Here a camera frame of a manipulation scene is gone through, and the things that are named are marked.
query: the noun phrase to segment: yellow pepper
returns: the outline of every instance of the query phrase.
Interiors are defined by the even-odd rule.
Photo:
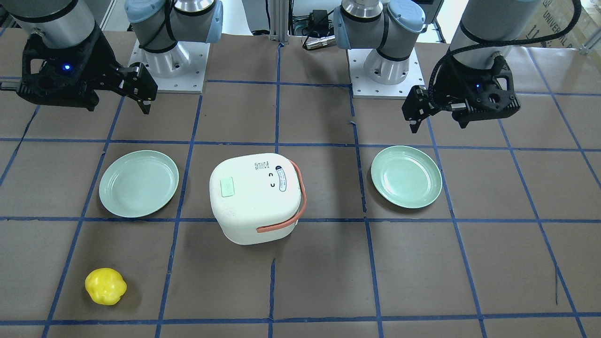
[[[85,290],[95,303],[115,305],[127,290],[127,284],[119,272],[111,268],[100,268],[85,278]]]

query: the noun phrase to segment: bolt hole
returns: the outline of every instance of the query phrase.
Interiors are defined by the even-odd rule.
[[[489,100],[492,103],[499,103],[501,101],[501,97],[499,96],[499,94],[493,93],[493,94],[489,95]]]

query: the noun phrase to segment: label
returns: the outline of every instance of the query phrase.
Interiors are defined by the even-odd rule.
[[[266,162],[255,162],[255,170],[269,168],[269,161]]]
[[[279,190],[286,191],[287,182],[284,169],[278,165],[277,167],[275,167],[275,171],[278,173],[279,176]]]
[[[234,195],[234,179],[228,177],[221,180],[221,197],[229,197]]]

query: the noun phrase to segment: green plate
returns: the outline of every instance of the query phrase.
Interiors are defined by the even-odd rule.
[[[371,179],[387,200],[411,209],[432,204],[442,189],[436,163],[422,151],[406,146],[379,152],[371,163]]]

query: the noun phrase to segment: white container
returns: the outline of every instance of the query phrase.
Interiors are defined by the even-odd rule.
[[[307,206],[298,167],[275,153],[221,162],[211,174],[209,191],[225,236],[240,245],[286,237]]]

